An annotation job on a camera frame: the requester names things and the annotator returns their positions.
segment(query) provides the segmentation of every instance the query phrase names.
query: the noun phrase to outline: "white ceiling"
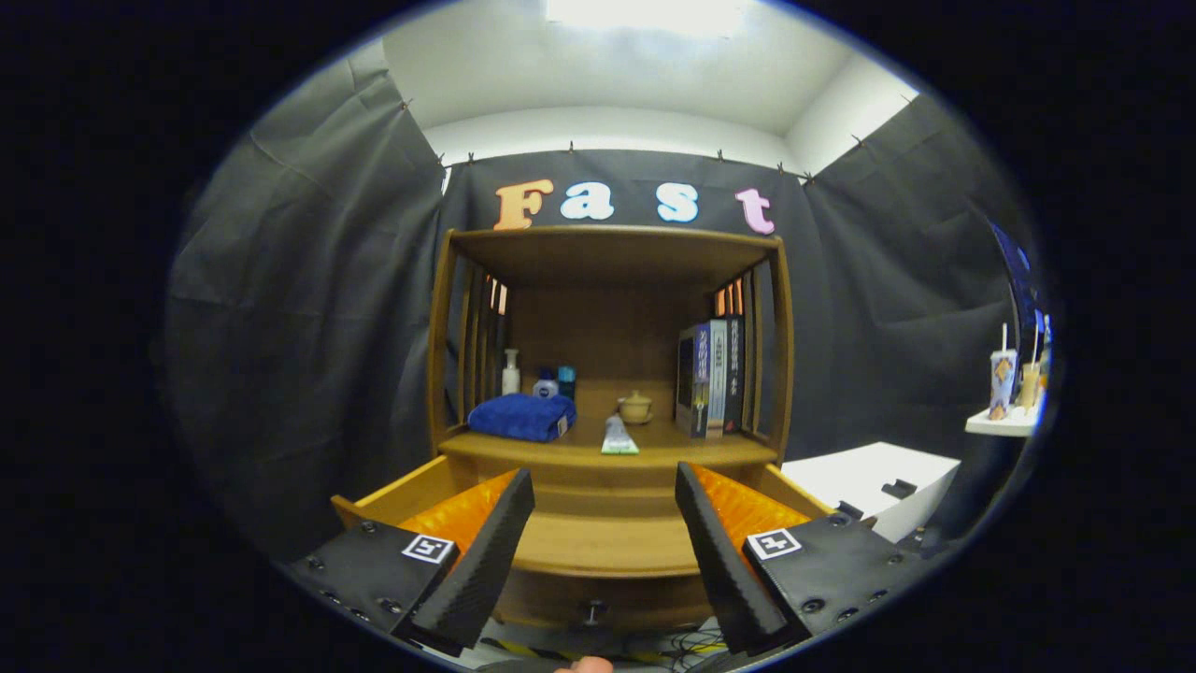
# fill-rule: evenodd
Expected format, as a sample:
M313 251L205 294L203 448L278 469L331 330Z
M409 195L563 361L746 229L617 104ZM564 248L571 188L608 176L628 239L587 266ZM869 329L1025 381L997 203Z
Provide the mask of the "white ceiling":
M783 136L853 49L791 10L750 2L731 38L549 24L545 0L462 0L383 37L420 126L517 110L683 112Z

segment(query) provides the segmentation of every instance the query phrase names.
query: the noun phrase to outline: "white bottle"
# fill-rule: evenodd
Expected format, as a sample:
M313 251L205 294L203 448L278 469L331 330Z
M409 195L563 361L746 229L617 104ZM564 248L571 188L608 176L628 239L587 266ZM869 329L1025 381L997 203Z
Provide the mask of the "white bottle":
M553 381L553 371L544 368L539 371L539 381L531 388L532 397L553 398L560 392L560 386Z
M511 396L519 392L519 368L515 367L515 356L519 349L507 349L507 367L502 371L502 394Z

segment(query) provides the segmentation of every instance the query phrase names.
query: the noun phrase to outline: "book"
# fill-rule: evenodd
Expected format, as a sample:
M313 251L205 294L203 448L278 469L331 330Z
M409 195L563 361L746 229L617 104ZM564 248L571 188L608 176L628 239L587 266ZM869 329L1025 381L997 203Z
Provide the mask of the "book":
M746 334L744 316L727 317L727 411L722 417L722 432L738 433L744 417L744 386L746 359Z
M706 438L710 399L710 324L682 330L677 339L675 423L688 438Z
M706 436L722 436L722 420L727 412L727 320L710 320L710 406L706 418Z

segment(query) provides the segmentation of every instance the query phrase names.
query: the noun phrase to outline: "pink letter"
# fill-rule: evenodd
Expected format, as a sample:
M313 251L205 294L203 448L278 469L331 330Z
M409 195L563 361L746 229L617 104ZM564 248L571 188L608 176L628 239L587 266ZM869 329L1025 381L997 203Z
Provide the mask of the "pink letter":
M755 189L744 189L736 194L736 200L744 203L744 219L753 231L768 234L776 230L771 221L764 219L764 208L769 206L768 198L759 195Z

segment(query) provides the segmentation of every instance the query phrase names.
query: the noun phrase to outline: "folded towel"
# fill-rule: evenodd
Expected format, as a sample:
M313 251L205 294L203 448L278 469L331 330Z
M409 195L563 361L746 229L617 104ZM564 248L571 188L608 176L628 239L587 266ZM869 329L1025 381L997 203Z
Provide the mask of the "folded towel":
M470 430L487 435L551 442L578 422L578 408L563 396L533 398L514 393L477 405L468 422Z

